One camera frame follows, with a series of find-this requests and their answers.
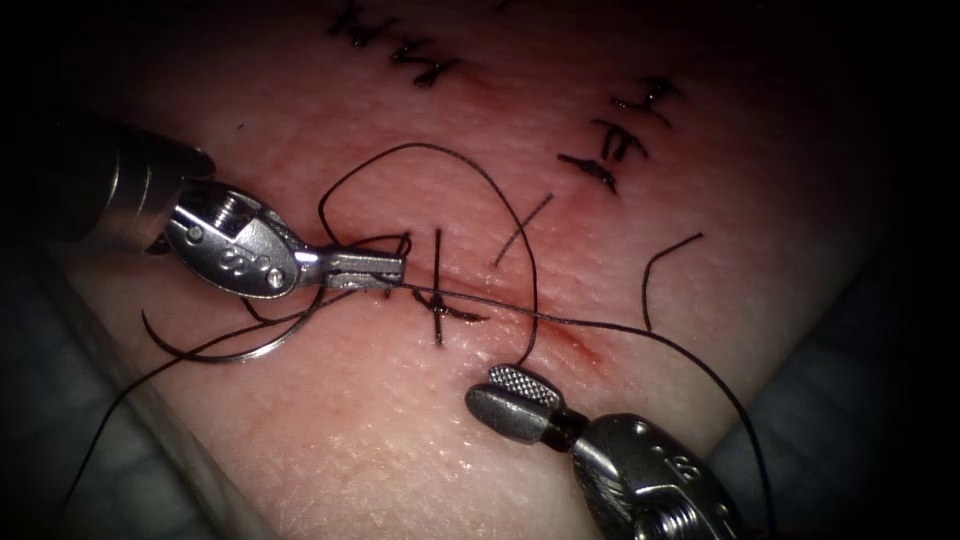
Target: serrated grasper tip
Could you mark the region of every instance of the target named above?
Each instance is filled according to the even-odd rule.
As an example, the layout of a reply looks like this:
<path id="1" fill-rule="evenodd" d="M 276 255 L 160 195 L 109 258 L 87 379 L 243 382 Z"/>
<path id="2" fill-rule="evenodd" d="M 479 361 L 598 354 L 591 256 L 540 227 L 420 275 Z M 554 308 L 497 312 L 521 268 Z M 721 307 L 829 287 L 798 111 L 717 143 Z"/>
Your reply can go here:
<path id="1" fill-rule="evenodd" d="M 565 407 L 563 394 L 542 375 L 516 364 L 499 364 L 488 372 L 490 384 L 535 401 L 553 410 Z"/>

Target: screw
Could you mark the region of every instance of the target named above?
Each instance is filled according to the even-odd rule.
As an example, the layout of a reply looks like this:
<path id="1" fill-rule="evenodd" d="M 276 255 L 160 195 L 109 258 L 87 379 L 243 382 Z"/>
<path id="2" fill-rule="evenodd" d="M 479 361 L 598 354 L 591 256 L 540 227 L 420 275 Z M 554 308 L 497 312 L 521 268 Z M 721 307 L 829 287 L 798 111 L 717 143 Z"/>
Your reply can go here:
<path id="1" fill-rule="evenodd" d="M 279 268 L 271 268 L 267 272 L 267 284 L 274 289 L 283 287 L 283 272 Z"/>

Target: black suture thread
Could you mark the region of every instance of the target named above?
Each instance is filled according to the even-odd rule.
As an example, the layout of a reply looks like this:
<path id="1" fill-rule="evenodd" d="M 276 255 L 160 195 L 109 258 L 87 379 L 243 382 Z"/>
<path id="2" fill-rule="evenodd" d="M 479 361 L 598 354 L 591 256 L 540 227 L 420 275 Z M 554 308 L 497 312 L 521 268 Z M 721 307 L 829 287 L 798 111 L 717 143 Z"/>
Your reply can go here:
<path id="1" fill-rule="evenodd" d="M 322 292 L 321 292 L 320 294 L 318 294 L 318 295 L 314 298 L 314 302 L 313 302 L 313 304 L 311 304 L 311 307 L 312 307 L 313 305 L 316 305 L 316 304 L 318 303 L 318 301 L 319 301 L 322 297 L 323 297 L 323 294 L 322 294 Z M 203 350 L 205 350 L 205 349 L 208 349 L 208 348 L 210 348 L 210 347 L 212 347 L 212 346 L 214 346 L 214 345 L 216 345 L 216 344 L 218 344 L 218 343 L 221 343 L 221 342 L 223 342 L 223 341 L 226 341 L 226 340 L 228 340 L 228 339 L 232 339 L 232 338 L 235 338 L 235 337 L 244 335 L 244 334 L 249 334 L 250 332 L 255 332 L 255 331 L 257 331 L 257 330 L 261 330 L 261 329 L 264 329 L 264 328 L 268 328 L 268 327 L 270 327 L 270 326 L 274 326 L 274 325 L 276 325 L 276 324 L 280 324 L 280 323 L 286 322 L 286 321 L 288 321 L 288 320 L 292 320 L 292 319 L 294 319 L 294 318 L 296 318 L 296 317 L 298 317 L 298 316 L 307 316 L 307 314 L 308 314 L 307 312 L 309 311 L 309 309 L 310 309 L 310 308 L 307 308 L 307 309 L 304 310 L 304 311 L 298 312 L 298 313 L 296 313 L 296 314 L 294 314 L 294 315 L 290 315 L 290 316 L 288 316 L 288 317 L 284 317 L 284 318 L 282 318 L 282 319 L 276 319 L 275 321 L 261 321 L 261 322 L 259 322 L 259 323 L 257 323 L 257 324 L 254 324 L 254 325 L 251 325 L 251 326 L 247 326 L 247 327 L 241 328 L 241 329 L 239 329 L 239 330 L 234 330 L 233 332 L 228 332 L 228 333 L 226 333 L 226 334 L 223 334 L 223 335 L 221 335 L 221 336 L 218 336 L 218 337 L 216 337 L 216 338 L 213 338 L 213 339 L 211 339 L 210 341 L 207 341 L 206 343 L 204 343 L 204 344 L 202 344 L 202 345 L 200 345 L 200 346 L 198 346 L 198 347 L 195 347 L 195 348 L 191 349 L 191 350 L 189 351 L 189 353 L 190 353 L 190 354 L 195 354 L 195 353 L 201 352 L 201 351 L 203 351 Z M 166 371 L 167 369 L 175 366 L 176 364 L 182 362 L 182 361 L 185 360 L 185 359 L 186 359 L 185 356 L 182 356 L 182 355 L 174 355 L 174 357 L 173 357 L 172 360 L 170 360 L 170 361 L 168 361 L 168 362 L 160 365 L 159 367 L 153 369 L 152 371 L 150 371 L 150 372 L 142 375 L 140 378 L 138 378 L 138 379 L 136 379 L 135 381 L 133 381 L 132 383 L 130 383 L 126 388 L 124 388 L 124 389 L 117 395 L 116 398 L 114 398 L 113 402 L 112 402 L 112 403 L 110 404 L 110 406 L 107 408 L 107 412 L 103 415 L 103 419 L 100 421 L 100 426 L 97 428 L 97 431 L 96 431 L 96 433 L 95 433 L 94 436 L 93 436 L 93 439 L 90 441 L 90 446 L 87 447 L 87 452 L 86 452 L 86 454 L 85 454 L 84 457 L 83 457 L 83 461 L 80 463 L 80 467 L 77 469 L 77 474 L 74 476 L 73 482 L 70 484 L 70 489 L 67 490 L 66 495 L 63 497 L 63 501 L 60 503 L 60 508 L 57 510 L 57 513 L 56 513 L 56 515 L 55 515 L 54 521 L 56 521 L 57 519 L 59 519 L 59 517 L 62 516 L 62 515 L 63 515 L 63 512 L 66 510 L 67 505 L 69 504 L 71 497 L 73 497 L 73 494 L 74 494 L 74 492 L 75 492 L 76 489 L 77 489 L 77 486 L 80 484 L 80 478 L 82 478 L 83 473 L 84 473 L 84 471 L 85 471 L 86 468 L 87 468 L 87 465 L 90 463 L 90 458 L 93 456 L 93 451 L 94 451 L 94 450 L 96 449 L 96 447 L 97 447 L 97 442 L 100 440 L 100 437 L 103 435 L 103 430 L 106 428 L 107 422 L 110 420 L 110 417 L 113 415 L 113 412 L 116 410 L 116 408 L 117 408 L 118 406 L 120 406 L 120 403 L 123 402 L 123 400 L 130 394 L 130 392 L 133 392 L 133 391 L 134 391 L 135 389 L 137 389 L 137 387 L 139 387 L 141 384 L 147 382 L 148 380 L 150 380 L 150 379 L 153 378 L 154 376 L 159 375 L 160 373 L 163 373 L 163 372 Z"/>
<path id="2" fill-rule="evenodd" d="M 147 320 L 146 314 L 142 315 L 143 325 L 147 331 L 147 334 L 150 336 L 150 339 L 152 339 L 153 342 L 158 347 L 160 347 L 161 349 L 163 349 L 164 351 L 170 354 L 173 354 L 176 356 L 182 356 L 184 360 L 191 360 L 194 362 L 205 362 L 208 364 L 230 364 L 234 362 L 244 362 L 247 360 L 252 360 L 254 358 L 263 356 L 268 352 L 272 351 L 273 349 L 279 347 L 280 345 L 283 344 L 284 341 L 286 341 L 291 336 L 293 336 L 293 334 L 299 331 L 310 320 L 310 318 L 318 309 L 321 309 L 331 304 L 334 304 L 336 302 L 339 302 L 340 300 L 343 300 L 344 298 L 356 293 L 357 291 L 356 290 L 346 291 L 337 296 L 334 296 L 329 300 L 320 301 L 323 298 L 323 292 L 324 292 L 323 288 L 318 288 L 316 300 L 306 310 L 302 312 L 298 312 L 293 315 L 288 315 L 281 319 L 276 319 L 276 321 L 278 321 L 276 323 L 271 322 L 271 324 L 279 324 L 280 322 L 288 322 L 290 320 L 299 318 L 295 323 L 290 325 L 290 328 L 287 328 L 286 330 L 284 330 L 279 336 L 273 338 L 272 340 L 268 341 L 263 345 L 254 347 L 253 349 L 248 349 L 246 351 L 234 353 L 234 354 L 204 356 L 204 355 L 195 354 L 188 351 L 183 351 L 183 350 L 177 349 L 173 345 L 170 345 L 163 338 L 161 338 L 153 330 L 153 327 L 150 326 L 150 322 Z"/>
<path id="3" fill-rule="evenodd" d="M 360 165 L 357 165 L 356 167 L 354 167 L 353 170 L 348 172 L 342 178 L 337 180 L 337 182 L 335 182 L 332 186 L 330 186 L 330 189 L 328 189 L 327 192 L 323 194 L 323 197 L 320 198 L 320 202 L 317 204 L 317 213 L 320 215 L 320 222 L 323 225 L 323 229 L 324 231 L 326 231 L 327 236 L 330 237 L 330 240 L 334 244 L 340 243 L 337 240 L 337 236 L 334 234 L 333 229 L 330 227 L 330 223 L 327 221 L 327 216 L 326 216 L 326 213 L 324 212 L 324 207 L 327 204 L 327 200 L 330 198 L 331 195 L 333 195 L 334 191 L 339 189 L 339 187 L 343 185 L 347 180 L 352 178 L 353 175 L 365 169 L 372 163 L 375 163 L 395 152 L 400 152 L 402 150 L 407 150 L 410 148 L 423 148 L 425 150 L 430 150 L 433 152 L 440 152 L 441 154 L 446 154 L 454 159 L 459 160 L 460 162 L 464 163 L 465 165 L 473 169 L 474 172 L 479 174 L 480 177 L 483 178 L 490 185 L 490 188 L 493 189 L 494 193 L 497 194 L 497 197 L 500 198 L 500 201 L 503 203 L 504 207 L 507 209 L 507 212 L 510 213 L 510 217 L 513 219 L 514 225 L 516 225 L 517 229 L 520 231 L 520 237 L 523 238 L 523 244 L 527 250 L 527 256 L 530 258 L 530 268 L 531 268 L 530 274 L 533 281 L 532 311 L 536 312 L 538 310 L 538 306 L 540 305 L 540 296 L 539 296 L 539 291 L 537 290 L 537 260 L 536 260 L 536 257 L 534 257 L 533 255 L 533 248 L 530 246 L 530 240 L 527 238 L 527 233 L 523 230 L 523 224 L 520 222 L 520 218 L 517 217 L 517 213 L 514 211 L 513 206 L 511 206 L 510 202 L 507 201 L 507 197 L 503 194 L 503 191 L 500 190 L 500 187 L 493 180 L 493 178 L 487 173 L 487 171 L 485 171 L 472 159 L 464 156 L 463 154 L 460 154 L 459 152 L 450 150 L 449 148 L 445 148 L 443 146 L 436 145 L 436 144 L 424 143 L 424 142 L 410 142 L 410 143 L 401 144 L 398 146 L 394 146 L 393 148 L 388 148 L 387 150 L 384 150 L 383 152 L 380 152 L 379 154 L 367 159 Z M 382 281 L 384 281 L 385 283 L 390 283 L 390 280 L 387 280 L 387 279 L 382 279 Z M 531 329 L 530 329 L 530 339 L 527 341 L 527 347 L 524 350 L 524 352 L 521 354 L 520 359 L 517 360 L 516 362 L 517 365 L 523 364 L 523 362 L 526 361 L 527 357 L 529 357 L 530 353 L 533 351 L 533 347 L 537 341 L 538 327 L 539 327 L 539 319 L 537 319 L 536 317 L 533 317 L 532 323 L 531 323 Z"/>
<path id="4" fill-rule="evenodd" d="M 419 291 L 431 291 L 427 287 L 422 287 L 420 285 L 412 285 L 409 283 L 392 281 L 389 279 L 383 278 L 382 281 L 389 283 L 390 285 L 397 288 L 404 288 L 409 290 L 419 290 Z M 586 328 L 600 328 L 603 330 L 611 330 L 614 332 L 623 332 L 627 334 L 633 334 L 640 337 L 645 337 L 661 343 L 674 351 L 681 354 L 689 362 L 693 363 L 695 366 L 700 368 L 717 387 L 723 392 L 723 395 L 727 400 L 733 405 L 733 408 L 737 411 L 737 416 L 739 416 L 740 421 L 743 423 L 743 427 L 747 432 L 747 437 L 750 439 L 750 446 L 753 448 L 754 458 L 757 462 L 757 469 L 760 473 L 760 484 L 761 489 L 763 490 L 764 504 L 766 506 L 766 521 L 767 521 L 767 530 L 770 532 L 770 537 L 774 538 L 776 536 L 776 519 L 773 508 L 773 492 L 770 488 L 770 476 L 767 473 L 767 464 L 763 458 L 763 451 L 760 448 L 760 438 L 757 437 L 757 432 L 753 427 L 753 422 L 750 420 L 750 416 L 747 414 L 747 410 L 740 403 L 740 400 L 737 399 L 737 396 L 733 393 L 733 390 L 720 378 L 719 375 L 713 369 L 710 368 L 703 360 L 700 360 L 696 355 L 687 349 L 683 348 L 680 344 L 675 341 L 661 336 L 652 331 L 647 331 L 642 328 L 634 328 L 632 326 L 626 326 L 616 323 L 608 323 L 602 321 L 589 321 L 582 319 L 569 319 L 566 317 L 558 317 L 555 315 L 550 315 L 547 313 L 541 313 L 535 310 L 530 310 L 522 308 L 519 306 L 514 306 L 512 304 L 507 304 L 505 302 L 500 302 L 497 300 L 492 300 L 490 298 L 483 298 L 480 296 L 474 296 L 471 294 L 458 293 L 455 291 L 448 291 L 440 289 L 438 291 L 444 296 L 449 296 L 450 298 L 457 298 L 460 300 L 467 300 L 470 302 L 477 302 L 479 304 L 484 304 L 492 307 L 507 309 L 521 315 L 527 315 L 533 317 L 535 320 L 542 320 L 546 322 L 552 322 L 555 324 L 565 324 L 570 326 L 582 326 Z"/>
<path id="5" fill-rule="evenodd" d="M 436 291 L 440 288 L 440 237 L 442 233 L 440 229 L 437 229 L 434 233 L 434 244 L 433 244 L 433 290 Z M 443 327 L 440 320 L 440 310 L 439 304 L 443 302 L 443 297 L 434 292 L 430 296 L 430 304 L 436 304 L 433 308 L 433 328 L 436 332 L 437 346 L 443 345 Z"/>
<path id="6" fill-rule="evenodd" d="M 569 163 L 590 176 L 599 179 L 610 188 L 610 191 L 612 191 L 614 195 L 617 194 L 617 179 L 614 178 L 612 172 L 604 169 L 603 165 L 600 165 L 595 160 L 575 158 L 566 154 L 557 154 L 557 159 L 564 163 Z"/>
<path id="7" fill-rule="evenodd" d="M 653 263 L 657 262 L 661 258 L 669 255 L 670 253 L 682 248 L 683 246 L 693 242 L 694 240 L 699 240 L 703 238 L 703 233 L 697 233 L 693 236 L 690 236 L 667 249 L 657 253 L 653 257 L 650 257 L 650 260 L 647 261 L 647 266 L 643 270 L 643 284 L 640 286 L 640 306 L 643 308 L 643 324 L 646 326 L 647 331 L 653 331 L 653 327 L 650 325 L 650 315 L 647 311 L 647 285 L 650 283 L 650 269 L 653 268 Z"/>
<path id="8" fill-rule="evenodd" d="M 620 144 L 613 152 L 613 159 L 617 161 L 623 161 L 623 157 L 627 153 L 627 148 L 630 146 L 636 148 L 641 154 L 643 154 L 644 158 L 650 157 L 650 154 L 647 153 L 647 149 L 640 144 L 640 139 L 638 139 L 633 133 L 630 133 L 624 129 L 622 126 L 614 124 L 613 122 L 601 120 L 600 118 L 594 118 L 590 121 L 590 123 L 607 127 L 607 134 L 603 138 L 603 146 L 600 148 L 601 159 L 607 159 L 607 156 L 610 155 L 610 143 L 613 142 L 614 136 L 620 138 Z"/>
<path id="9" fill-rule="evenodd" d="M 433 288 L 440 288 L 440 229 L 437 229 L 436 232 L 436 249 L 434 250 L 434 259 L 433 259 Z M 433 313 L 433 328 L 435 332 L 435 339 L 437 346 L 440 347 L 443 345 L 443 327 L 442 324 L 442 315 L 450 315 L 456 319 L 460 319 L 467 322 L 481 322 L 489 319 L 490 317 L 484 317 L 483 315 L 478 315 L 476 313 L 468 313 L 466 311 L 460 311 L 459 309 L 452 308 L 446 305 L 443 302 L 443 296 L 437 293 L 430 295 L 430 300 L 424 298 L 420 291 L 413 291 L 413 298 L 427 310 Z"/>
<path id="10" fill-rule="evenodd" d="M 524 229 L 526 229 L 526 228 L 527 228 L 527 225 L 530 224 L 530 222 L 533 220 L 533 218 L 535 218 L 535 217 L 537 216 L 537 214 L 539 214 L 540 211 L 543 210 L 543 207 L 545 207 L 545 206 L 547 205 L 547 203 L 549 203 L 549 202 L 552 201 L 552 200 L 553 200 L 553 193 L 547 193 L 546 198 L 544 198 L 542 201 L 540 201 L 540 204 L 538 204 L 537 207 L 533 209 L 533 212 L 530 212 L 530 215 L 527 216 L 526 219 L 523 220 L 523 223 L 521 223 L 520 226 L 523 227 Z M 500 250 L 500 254 L 497 255 L 496 260 L 493 261 L 493 265 L 494 265 L 494 266 L 499 266 L 499 265 L 500 265 L 500 261 L 503 259 L 504 255 L 507 254 L 507 250 L 510 249 L 510 246 L 513 245 L 513 241 L 516 240 L 516 239 L 517 239 L 517 236 L 519 236 L 519 235 L 520 235 L 520 230 L 519 230 L 519 229 L 515 229 L 515 230 L 513 231 L 513 234 L 511 234 L 511 235 L 510 235 L 510 238 L 507 240 L 507 243 L 503 245 L 503 249 Z"/>

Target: skin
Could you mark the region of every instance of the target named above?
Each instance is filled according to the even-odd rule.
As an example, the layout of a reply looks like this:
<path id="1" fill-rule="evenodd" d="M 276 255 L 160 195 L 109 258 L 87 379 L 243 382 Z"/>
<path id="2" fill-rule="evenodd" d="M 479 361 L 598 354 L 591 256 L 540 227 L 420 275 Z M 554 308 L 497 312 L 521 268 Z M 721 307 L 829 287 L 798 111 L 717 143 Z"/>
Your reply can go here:
<path id="1" fill-rule="evenodd" d="M 314 243 L 328 241 L 315 213 L 323 192 L 404 142 L 468 155 L 521 219 L 553 193 L 527 229 L 547 313 L 642 327 L 644 264 L 703 232 L 654 267 L 653 329 L 704 359 L 744 403 L 882 238 L 889 194 L 870 110 L 857 99 L 863 88 L 828 33 L 795 45 L 807 34 L 784 22 L 811 22 L 798 14 L 362 4 L 364 25 L 401 19 L 363 49 L 345 32 L 326 34 L 339 3 L 209 8 L 93 26 L 56 69 L 71 98 L 203 148 L 220 181 L 259 195 Z M 435 40 L 417 56 L 464 62 L 433 88 L 414 88 L 425 67 L 387 61 L 404 35 Z M 639 101 L 640 76 L 666 76 L 683 93 L 655 105 L 672 128 L 609 104 L 613 95 Z M 605 128 L 593 118 L 623 126 L 650 152 L 603 163 L 618 195 L 556 159 L 599 162 Z M 513 232 L 509 215 L 448 157 L 391 156 L 327 210 L 343 242 L 410 231 L 406 279 L 424 286 L 442 228 L 441 287 L 531 305 L 522 244 L 492 265 Z M 144 332 L 141 309 L 184 349 L 250 322 L 236 298 L 173 256 L 57 255 L 136 371 L 168 358 Z M 258 306 L 285 314 L 311 295 Z M 529 319 L 446 303 L 491 319 L 445 318 L 437 347 L 432 314 L 409 292 L 361 293 L 262 361 L 185 363 L 152 385 L 281 538 L 595 536 L 568 457 L 501 439 L 463 405 L 487 368 L 519 357 Z M 736 421 L 705 375 L 635 336 L 543 324 L 526 366 L 584 414 L 641 414 L 701 456 Z"/>

